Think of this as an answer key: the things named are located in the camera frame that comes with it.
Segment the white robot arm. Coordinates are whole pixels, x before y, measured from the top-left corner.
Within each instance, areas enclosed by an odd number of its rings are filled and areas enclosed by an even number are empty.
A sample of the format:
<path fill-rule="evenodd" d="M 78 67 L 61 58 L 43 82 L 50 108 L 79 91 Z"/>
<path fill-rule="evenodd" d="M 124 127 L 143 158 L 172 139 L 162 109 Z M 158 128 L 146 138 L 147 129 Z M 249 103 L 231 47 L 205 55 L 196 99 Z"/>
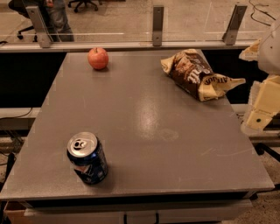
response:
<path fill-rule="evenodd" d="M 280 18 L 260 39 L 243 50 L 239 58 L 255 60 L 258 68 L 269 75 L 262 82 L 253 82 L 241 123 L 243 133 L 256 136 L 280 112 Z"/>

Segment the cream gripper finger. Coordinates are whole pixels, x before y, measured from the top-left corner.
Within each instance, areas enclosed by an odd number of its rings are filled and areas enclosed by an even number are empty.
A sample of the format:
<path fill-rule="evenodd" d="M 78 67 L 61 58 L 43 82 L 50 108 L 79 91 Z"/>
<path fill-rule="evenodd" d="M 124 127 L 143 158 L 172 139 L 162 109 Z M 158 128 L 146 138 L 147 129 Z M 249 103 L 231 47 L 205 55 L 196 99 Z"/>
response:
<path fill-rule="evenodd" d="M 264 81 L 254 81 L 241 131 L 249 136 L 261 133 L 280 113 L 280 76 L 270 74 Z"/>
<path fill-rule="evenodd" d="M 256 40 L 252 45 L 243 50 L 240 55 L 240 60 L 245 61 L 258 61 L 259 45 L 261 40 Z"/>

